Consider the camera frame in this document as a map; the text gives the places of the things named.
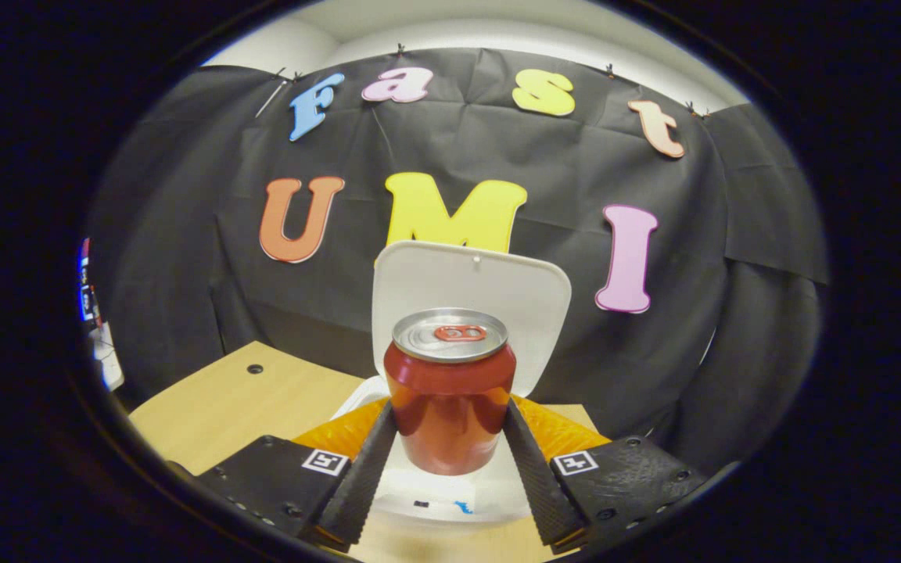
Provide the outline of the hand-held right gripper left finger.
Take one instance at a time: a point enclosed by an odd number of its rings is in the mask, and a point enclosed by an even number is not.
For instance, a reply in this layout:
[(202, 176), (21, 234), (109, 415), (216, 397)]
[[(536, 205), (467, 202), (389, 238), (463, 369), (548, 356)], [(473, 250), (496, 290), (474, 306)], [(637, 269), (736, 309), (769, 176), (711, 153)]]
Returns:
[(254, 520), (326, 548), (360, 542), (397, 428), (389, 400), (369, 404), (357, 455), (264, 435), (196, 477)]

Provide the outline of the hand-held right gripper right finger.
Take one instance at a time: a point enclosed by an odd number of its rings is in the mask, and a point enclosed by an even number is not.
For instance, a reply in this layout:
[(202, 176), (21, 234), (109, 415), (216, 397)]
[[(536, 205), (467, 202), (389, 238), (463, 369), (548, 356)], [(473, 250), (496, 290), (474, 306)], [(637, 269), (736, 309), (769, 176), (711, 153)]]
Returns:
[(650, 439), (606, 439), (519, 396), (508, 403), (504, 437), (540, 540), (555, 554), (643, 535), (707, 481)]

